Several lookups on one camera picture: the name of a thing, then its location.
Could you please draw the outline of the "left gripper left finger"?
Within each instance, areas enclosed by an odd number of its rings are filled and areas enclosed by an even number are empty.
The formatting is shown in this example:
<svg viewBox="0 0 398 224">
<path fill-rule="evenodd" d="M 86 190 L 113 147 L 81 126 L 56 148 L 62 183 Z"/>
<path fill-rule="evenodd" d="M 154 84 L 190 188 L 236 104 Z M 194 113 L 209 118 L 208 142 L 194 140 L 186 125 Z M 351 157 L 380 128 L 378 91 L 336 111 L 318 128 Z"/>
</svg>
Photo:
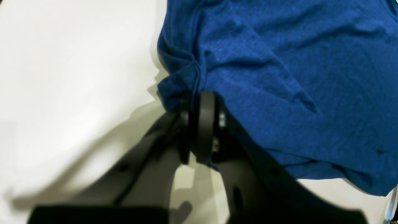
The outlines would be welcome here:
<svg viewBox="0 0 398 224">
<path fill-rule="evenodd" d="M 180 224 L 170 209 L 177 168 L 189 161 L 189 103 L 162 115 L 102 177 L 65 202 L 38 205 L 29 224 Z"/>
</svg>

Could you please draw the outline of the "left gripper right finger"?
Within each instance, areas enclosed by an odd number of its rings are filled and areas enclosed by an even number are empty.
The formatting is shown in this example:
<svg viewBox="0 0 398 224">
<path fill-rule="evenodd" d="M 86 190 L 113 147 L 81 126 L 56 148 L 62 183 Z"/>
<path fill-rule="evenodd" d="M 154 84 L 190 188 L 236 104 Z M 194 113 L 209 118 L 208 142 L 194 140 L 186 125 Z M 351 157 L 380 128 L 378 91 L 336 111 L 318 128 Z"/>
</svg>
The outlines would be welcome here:
<svg viewBox="0 0 398 224">
<path fill-rule="evenodd" d="M 298 183 L 261 149 L 213 92 L 200 93 L 197 161 L 218 168 L 229 224 L 366 224 L 360 210 L 337 207 Z"/>
</svg>

